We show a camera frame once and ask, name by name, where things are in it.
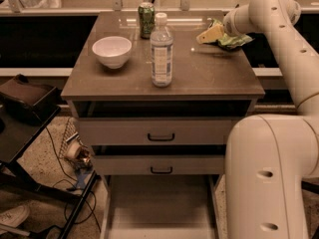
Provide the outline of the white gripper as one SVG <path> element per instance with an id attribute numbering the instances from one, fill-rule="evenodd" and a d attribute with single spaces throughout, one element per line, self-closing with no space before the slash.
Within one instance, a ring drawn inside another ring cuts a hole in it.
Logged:
<path id="1" fill-rule="evenodd" d="M 248 9 L 246 7 L 238 7 L 225 15 L 223 26 L 216 24 L 208 28 L 196 37 L 196 41 L 198 44 L 213 43 L 223 37 L 224 31 L 229 36 L 239 36 L 247 32 L 247 27 Z"/>

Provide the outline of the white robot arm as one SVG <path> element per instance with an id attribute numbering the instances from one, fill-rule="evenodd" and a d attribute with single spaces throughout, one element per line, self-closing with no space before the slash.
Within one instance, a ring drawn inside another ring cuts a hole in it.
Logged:
<path id="1" fill-rule="evenodd" d="M 294 116 L 247 117 L 232 128 L 225 155 L 228 239 L 309 239 L 301 182 L 318 174 L 319 54 L 294 27 L 300 14 L 294 0 L 250 0 L 208 33 L 263 34 L 297 109 Z"/>

